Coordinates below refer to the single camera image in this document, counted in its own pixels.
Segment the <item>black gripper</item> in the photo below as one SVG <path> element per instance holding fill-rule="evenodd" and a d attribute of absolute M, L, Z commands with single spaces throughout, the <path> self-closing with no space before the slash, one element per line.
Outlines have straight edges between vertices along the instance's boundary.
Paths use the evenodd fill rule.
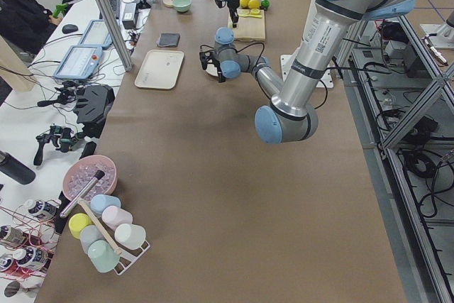
<path fill-rule="evenodd" d="M 221 63 L 216 58 L 213 50 L 200 50 L 199 51 L 199 60 L 201 63 L 201 68 L 203 71 L 206 71 L 208 64 L 213 64 L 218 69 L 218 82 L 223 83 L 226 81 L 226 78 L 223 76 L 221 71 Z"/>
<path fill-rule="evenodd" d="M 222 9 L 227 6 L 229 9 L 229 14 L 232 22 L 232 27 L 236 28 L 238 25 L 238 0 L 214 0 L 215 4 Z"/>

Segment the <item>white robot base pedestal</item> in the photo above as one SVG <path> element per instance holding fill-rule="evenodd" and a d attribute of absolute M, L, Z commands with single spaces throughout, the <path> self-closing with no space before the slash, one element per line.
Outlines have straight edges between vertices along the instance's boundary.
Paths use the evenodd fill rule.
<path fill-rule="evenodd" d="M 333 79 L 331 77 L 331 71 L 329 69 L 325 68 L 323 71 L 321 71 L 303 65 L 301 62 L 295 61 L 297 55 L 297 52 L 291 55 L 280 55 L 279 60 L 281 65 L 282 79 L 284 81 L 289 76 L 291 70 L 296 70 L 298 72 L 302 72 L 305 75 L 308 75 L 309 78 L 318 79 L 319 82 L 316 85 L 317 87 L 326 85 L 326 87 L 329 89 L 333 88 Z"/>

